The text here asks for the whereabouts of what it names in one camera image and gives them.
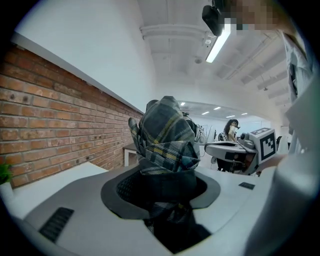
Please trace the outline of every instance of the vent grille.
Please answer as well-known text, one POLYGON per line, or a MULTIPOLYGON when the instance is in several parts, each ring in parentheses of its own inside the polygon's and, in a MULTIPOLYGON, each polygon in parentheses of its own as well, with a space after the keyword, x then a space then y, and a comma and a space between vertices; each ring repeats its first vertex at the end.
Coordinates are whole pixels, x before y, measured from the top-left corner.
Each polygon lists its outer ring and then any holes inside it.
POLYGON ((59 207, 40 228, 40 234, 55 243, 73 213, 72 209, 59 207))

